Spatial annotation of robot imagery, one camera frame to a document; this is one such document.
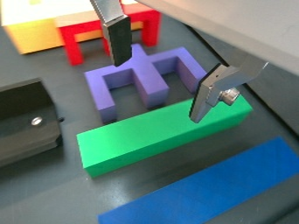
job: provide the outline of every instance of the purple block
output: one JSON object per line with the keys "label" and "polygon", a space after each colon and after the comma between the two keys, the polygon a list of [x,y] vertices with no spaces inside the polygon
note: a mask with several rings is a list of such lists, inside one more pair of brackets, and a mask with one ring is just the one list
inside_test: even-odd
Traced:
{"label": "purple block", "polygon": [[121,66],[107,66],[85,72],[91,95],[104,123],[117,118],[109,89],[135,84],[144,105],[151,108],[163,104],[168,95],[168,86],[161,74],[176,72],[192,93],[205,75],[201,66],[183,47],[148,56],[143,47],[135,44],[132,54],[132,59]]}

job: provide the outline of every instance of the toy block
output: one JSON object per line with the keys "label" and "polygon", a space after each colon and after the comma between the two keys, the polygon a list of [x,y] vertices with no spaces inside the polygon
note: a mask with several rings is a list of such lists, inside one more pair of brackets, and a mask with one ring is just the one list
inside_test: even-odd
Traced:
{"label": "toy block", "polygon": [[[123,10],[131,18],[131,23],[143,22],[141,40],[147,46],[155,46],[159,39],[160,13],[140,3],[123,4]],[[83,63],[83,57],[75,36],[84,32],[101,30],[96,12],[80,12],[60,16],[56,17],[55,21],[56,26],[60,29],[60,36],[64,42],[69,64],[73,66],[79,65]],[[109,54],[108,42],[104,38],[103,45],[107,54]]]}
{"label": "toy block", "polygon": [[276,138],[103,213],[97,221],[205,223],[297,172],[299,158]]}
{"label": "toy block", "polygon": [[[84,18],[93,11],[87,0],[76,0],[72,4],[68,4],[67,0],[1,0],[0,2],[1,26],[20,54],[63,46],[55,18],[80,12]],[[141,22],[131,24],[132,30],[141,27]],[[101,32],[96,30],[80,33],[76,35],[76,40],[80,42],[101,37]]]}
{"label": "toy block", "polygon": [[211,110],[200,123],[188,117],[192,100],[77,134],[83,168],[91,177],[113,171],[236,126],[251,111],[240,96],[229,107]]}
{"label": "toy block", "polygon": [[168,86],[161,74],[176,72],[181,82],[193,93],[205,72],[181,47],[167,52],[145,55],[143,47],[132,45],[132,59],[121,66],[107,66],[85,72],[89,92],[104,123],[117,119],[116,104],[109,89],[135,83],[144,105],[161,105]]}

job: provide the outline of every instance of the red arch block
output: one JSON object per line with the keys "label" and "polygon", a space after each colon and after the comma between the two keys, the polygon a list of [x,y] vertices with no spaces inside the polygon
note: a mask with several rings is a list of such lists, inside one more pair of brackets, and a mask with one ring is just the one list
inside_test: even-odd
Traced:
{"label": "red arch block", "polygon": [[[141,40],[147,46],[155,46],[159,39],[160,30],[160,13],[141,5],[140,3],[124,4],[124,13],[131,17],[131,22],[143,22],[141,29]],[[68,56],[69,64],[76,66],[83,63],[83,57],[80,53],[80,45],[76,41],[76,34],[83,32],[91,32],[95,30],[101,30],[99,19],[93,21],[79,21],[72,24],[57,24],[60,29],[60,35],[64,41],[64,49]],[[103,38],[104,49],[108,54],[108,42]]]}

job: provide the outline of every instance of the blue strip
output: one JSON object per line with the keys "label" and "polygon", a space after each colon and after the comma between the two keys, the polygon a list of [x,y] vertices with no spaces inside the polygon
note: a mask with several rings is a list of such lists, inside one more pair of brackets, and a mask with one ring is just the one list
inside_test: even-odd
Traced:
{"label": "blue strip", "polygon": [[103,213],[100,224],[203,223],[299,172],[281,138]]}

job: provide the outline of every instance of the dark gray table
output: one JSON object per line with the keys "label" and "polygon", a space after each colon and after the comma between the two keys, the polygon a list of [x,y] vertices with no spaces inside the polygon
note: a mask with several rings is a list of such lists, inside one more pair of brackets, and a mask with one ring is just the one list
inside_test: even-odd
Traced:
{"label": "dark gray table", "polygon": [[[133,42],[140,42],[139,31],[133,33]],[[253,112],[236,128],[91,179],[81,169],[76,134],[103,125],[83,75],[85,71],[109,65],[99,40],[80,44],[85,59],[80,66],[69,66],[61,47],[18,55],[2,28],[0,46],[0,86],[41,77],[59,116],[65,118],[60,124],[64,145],[0,168],[0,223],[96,224],[97,214],[273,137],[283,137],[295,152],[299,152],[296,136],[241,87]],[[145,51],[148,54],[157,53],[177,46],[187,48],[205,70],[216,65],[216,58],[185,26],[163,17],[160,44],[145,48]],[[173,73],[165,75],[165,81],[171,87],[167,105],[192,97]],[[119,119],[147,111],[133,86],[113,90],[112,95]],[[263,223],[280,219],[299,202],[297,184],[299,178],[293,177],[211,223]]]}

